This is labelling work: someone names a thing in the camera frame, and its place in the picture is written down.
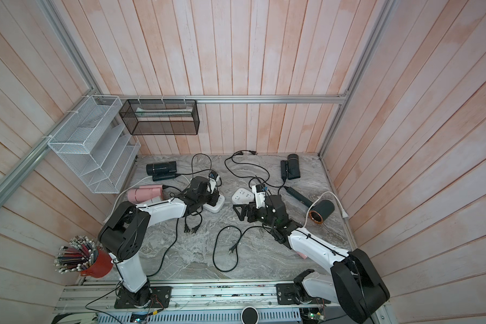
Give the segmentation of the pink hair dryer under arm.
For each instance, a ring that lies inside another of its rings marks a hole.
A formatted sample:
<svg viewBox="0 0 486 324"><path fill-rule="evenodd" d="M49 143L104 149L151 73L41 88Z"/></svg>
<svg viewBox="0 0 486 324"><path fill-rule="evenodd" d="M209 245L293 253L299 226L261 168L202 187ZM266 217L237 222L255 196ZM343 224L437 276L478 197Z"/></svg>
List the pink hair dryer under arm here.
<svg viewBox="0 0 486 324"><path fill-rule="evenodd" d="M300 257L302 257L303 259L307 259L307 258L308 258L308 256L306 256L305 254L303 254L303 253L301 253L301 252L296 251L296 253L297 253L297 254L298 254Z"/></svg>

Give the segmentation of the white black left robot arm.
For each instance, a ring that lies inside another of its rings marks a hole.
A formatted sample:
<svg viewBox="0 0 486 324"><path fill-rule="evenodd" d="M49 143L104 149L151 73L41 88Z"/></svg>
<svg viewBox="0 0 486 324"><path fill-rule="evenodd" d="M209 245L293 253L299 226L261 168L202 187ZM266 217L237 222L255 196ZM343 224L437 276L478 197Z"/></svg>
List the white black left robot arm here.
<svg viewBox="0 0 486 324"><path fill-rule="evenodd" d="M122 285L138 293L147 285L139 251L147 228L161 222L196 213L201 207L222 207L225 198L218 189L220 177L196 176L182 192L164 201L120 203L99 233L103 245L117 267Z"/></svg>

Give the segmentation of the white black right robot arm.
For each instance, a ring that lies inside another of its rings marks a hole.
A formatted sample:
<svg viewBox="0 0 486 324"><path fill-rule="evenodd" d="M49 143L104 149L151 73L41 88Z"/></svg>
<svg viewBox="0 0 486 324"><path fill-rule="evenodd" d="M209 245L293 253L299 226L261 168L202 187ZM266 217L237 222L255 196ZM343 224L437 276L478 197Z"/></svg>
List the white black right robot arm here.
<svg viewBox="0 0 486 324"><path fill-rule="evenodd" d="M390 299L387 286L364 251L358 248L347 251L310 233L290 219L279 195L234 205L233 209L240 221L261 222L276 242L327 271L326 274L313 269L303 271L287 290L279 289L279 303L299 305L318 298L340 305L351 320L364 323Z"/></svg>

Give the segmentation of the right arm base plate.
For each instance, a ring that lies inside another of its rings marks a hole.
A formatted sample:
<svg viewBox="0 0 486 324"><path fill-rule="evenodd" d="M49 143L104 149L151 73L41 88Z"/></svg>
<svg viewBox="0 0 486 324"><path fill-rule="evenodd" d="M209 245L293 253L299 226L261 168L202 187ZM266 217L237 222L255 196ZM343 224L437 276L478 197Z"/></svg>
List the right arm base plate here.
<svg viewBox="0 0 486 324"><path fill-rule="evenodd" d="M309 274L314 273L314 269L307 269L294 278L292 283L279 283L275 285L277 300L279 305L301 305L313 304L316 302L328 302L323 298L315 298L308 295L307 291L302 286L302 281Z"/></svg>

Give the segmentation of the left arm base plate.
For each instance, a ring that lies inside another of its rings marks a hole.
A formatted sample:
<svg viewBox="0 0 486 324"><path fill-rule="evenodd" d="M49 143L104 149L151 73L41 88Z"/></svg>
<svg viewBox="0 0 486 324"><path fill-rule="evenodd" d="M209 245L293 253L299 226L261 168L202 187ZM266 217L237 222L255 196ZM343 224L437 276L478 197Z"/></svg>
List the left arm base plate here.
<svg viewBox="0 0 486 324"><path fill-rule="evenodd" d="M138 292L130 292L124 286L118 290L114 309L165 309L170 304L171 286L143 286Z"/></svg>

